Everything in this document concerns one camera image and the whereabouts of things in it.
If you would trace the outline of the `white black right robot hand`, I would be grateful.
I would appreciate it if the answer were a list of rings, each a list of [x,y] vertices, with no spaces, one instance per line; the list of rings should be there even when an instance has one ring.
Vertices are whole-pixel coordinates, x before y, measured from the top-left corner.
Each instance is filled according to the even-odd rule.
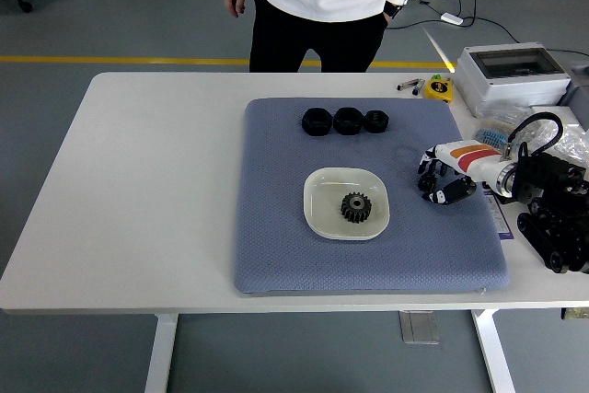
[[[440,177],[452,169],[458,178],[436,191],[437,166]],[[437,144],[422,156],[418,167],[418,189],[422,191],[424,200],[448,205],[472,195],[479,182],[486,182],[492,187],[502,183],[502,173],[512,166],[510,161],[502,160],[498,150],[476,140]]]

